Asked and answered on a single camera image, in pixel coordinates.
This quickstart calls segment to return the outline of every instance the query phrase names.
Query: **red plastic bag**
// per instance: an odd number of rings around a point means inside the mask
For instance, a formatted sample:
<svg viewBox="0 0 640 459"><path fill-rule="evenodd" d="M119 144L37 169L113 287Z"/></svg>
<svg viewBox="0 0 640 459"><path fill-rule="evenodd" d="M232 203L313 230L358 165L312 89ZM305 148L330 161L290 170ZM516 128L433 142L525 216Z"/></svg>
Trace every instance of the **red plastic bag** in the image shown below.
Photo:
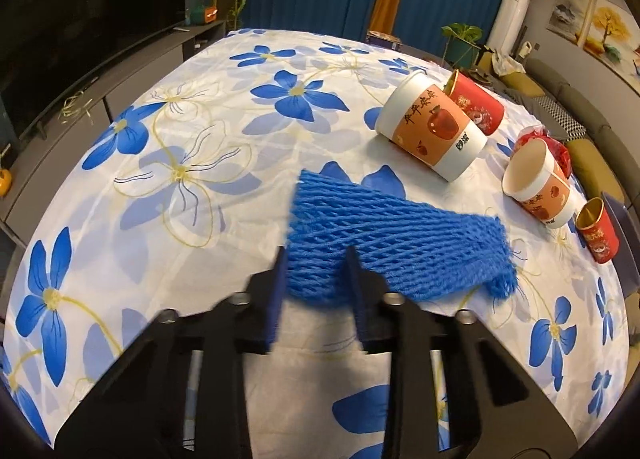
<svg viewBox="0 0 640 459"><path fill-rule="evenodd" d="M569 151L562 143L549 136L545 126L535 125L522 129L518 135L516 144L513 147L513 152L511 152L511 157L513 157L513 154L518 152L529 140L533 140L534 138L541 138L542 140L545 140L546 146L553 154L556 162L558 162L558 165L562 169L562 173L567 179L569 179L572 172Z"/></svg>

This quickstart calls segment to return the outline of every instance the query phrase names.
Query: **floral tablecloth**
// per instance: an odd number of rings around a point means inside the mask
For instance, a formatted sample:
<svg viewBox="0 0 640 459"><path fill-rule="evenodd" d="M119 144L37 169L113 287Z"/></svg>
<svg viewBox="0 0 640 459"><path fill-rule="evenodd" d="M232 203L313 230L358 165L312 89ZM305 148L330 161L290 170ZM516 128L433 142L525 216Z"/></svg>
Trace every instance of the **floral tablecloth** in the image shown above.
<svg viewBox="0 0 640 459"><path fill-rule="evenodd" d="M549 231L502 194L513 142L536 123L522 107L502 100L500 129L450 184L376 135L380 107L415 68L441 85L449 76L339 38L240 30L124 111L56 194L15 280L0 377L39 434L54 442L160 309L204 311L267 269L286 238L300 169L308 168L440 208L500 216L520 290L498 303L478 287L424 308L476 311L584 442L625 378L626 315L615 270L594 263L573 223ZM286 301L274 352L246 360L255 456L378 457L388 370L388 356L361 352L348 310ZM436 383L446 446L438 373Z"/></svg>

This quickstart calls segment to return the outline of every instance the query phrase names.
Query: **yellow tree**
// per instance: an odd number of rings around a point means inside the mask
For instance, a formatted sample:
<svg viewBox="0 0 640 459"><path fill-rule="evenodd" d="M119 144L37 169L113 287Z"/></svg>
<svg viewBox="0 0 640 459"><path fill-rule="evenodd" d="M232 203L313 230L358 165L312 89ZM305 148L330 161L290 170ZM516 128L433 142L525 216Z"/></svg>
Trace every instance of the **yellow tree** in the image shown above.
<svg viewBox="0 0 640 459"><path fill-rule="evenodd" d="M631 33L626 28L626 24L620 14L608 6L603 6L596 10L593 16L593 25L604 32L602 37L602 45L607 41L607 37L611 36L617 40L624 42L631 38Z"/></svg>

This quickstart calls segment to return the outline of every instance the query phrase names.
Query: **painting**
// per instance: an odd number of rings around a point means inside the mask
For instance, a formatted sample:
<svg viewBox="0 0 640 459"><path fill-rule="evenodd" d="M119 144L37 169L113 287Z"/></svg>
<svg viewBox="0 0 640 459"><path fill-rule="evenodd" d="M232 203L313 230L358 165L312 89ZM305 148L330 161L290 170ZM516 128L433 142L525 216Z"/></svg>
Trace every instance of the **painting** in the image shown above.
<svg viewBox="0 0 640 459"><path fill-rule="evenodd" d="M596 0L583 49L640 94L640 28L631 14Z"/></svg>
<svg viewBox="0 0 640 459"><path fill-rule="evenodd" d="M546 28L578 44L590 3L591 0L556 0Z"/></svg>

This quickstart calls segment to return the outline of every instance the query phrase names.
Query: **television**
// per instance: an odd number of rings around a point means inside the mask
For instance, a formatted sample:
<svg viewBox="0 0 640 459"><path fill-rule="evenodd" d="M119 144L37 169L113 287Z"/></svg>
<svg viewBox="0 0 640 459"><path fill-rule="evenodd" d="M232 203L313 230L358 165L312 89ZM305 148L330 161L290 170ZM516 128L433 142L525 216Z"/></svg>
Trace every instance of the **television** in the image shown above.
<svg viewBox="0 0 640 459"><path fill-rule="evenodd" d="M183 21L184 8L184 0L0 0L0 100L15 133Z"/></svg>

